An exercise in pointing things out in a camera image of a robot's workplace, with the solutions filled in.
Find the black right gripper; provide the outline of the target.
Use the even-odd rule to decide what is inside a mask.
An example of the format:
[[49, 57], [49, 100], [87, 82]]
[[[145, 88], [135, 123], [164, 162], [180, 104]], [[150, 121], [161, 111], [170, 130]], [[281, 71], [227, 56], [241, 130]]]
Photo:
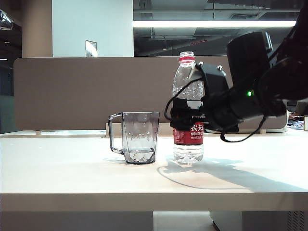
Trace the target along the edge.
[[[238, 132], [240, 116], [236, 114], [234, 103], [237, 103], [237, 91], [209, 91], [201, 100], [175, 98], [171, 108], [170, 125], [178, 131], [189, 131], [194, 124], [204, 124], [205, 130], [214, 132]], [[202, 117], [199, 108], [205, 114]]]

